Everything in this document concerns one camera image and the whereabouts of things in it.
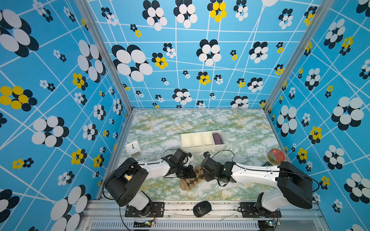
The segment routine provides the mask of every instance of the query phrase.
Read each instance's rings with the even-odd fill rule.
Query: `clock face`
[[[141,148],[138,141],[131,142],[126,145],[127,152],[129,154],[135,153],[135,152],[141,152]]]

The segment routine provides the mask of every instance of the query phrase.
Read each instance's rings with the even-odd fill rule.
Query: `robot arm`
[[[143,191],[139,191],[144,180],[172,175],[194,178],[193,166],[189,165],[193,159],[190,153],[182,149],[153,162],[138,162],[131,157],[107,177],[103,186],[120,207],[128,204],[140,210],[142,215],[147,215],[152,201]]]
[[[220,164],[207,155],[203,160],[206,181],[216,179],[229,182],[255,182],[275,187],[276,189],[260,193],[255,204],[255,213],[261,217],[271,217],[274,212],[286,205],[300,208],[312,208],[312,181],[308,175],[289,162],[279,166],[246,166],[235,162]]]

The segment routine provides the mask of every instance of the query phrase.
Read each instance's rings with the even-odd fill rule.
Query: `brown patterned sock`
[[[184,191],[190,191],[194,186],[196,186],[199,182],[204,179],[203,169],[200,165],[195,166],[194,173],[196,175],[195,178],[191,179],[180,179],[180,188]]]

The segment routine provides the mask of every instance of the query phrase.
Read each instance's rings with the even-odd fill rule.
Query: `ventilation grille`
[[[134,230],[133,222],[125,223],[129,229]],[[95,230],[122,230],[126,229],[122,221],[94,220],[90,231]],[[159,220],[151,228],[141,230],[259,230],[258,221],[184,221],[184,220]]]

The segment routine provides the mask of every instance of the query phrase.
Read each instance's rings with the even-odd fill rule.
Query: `purple cloth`
[[[223,144],[222,143],[222,140],[221,140],[220,134],[215,133],[215,134],[212,134],[212,136],[213,136],[213,140],[215,141],[215,145],[221,145],[221,144]]]

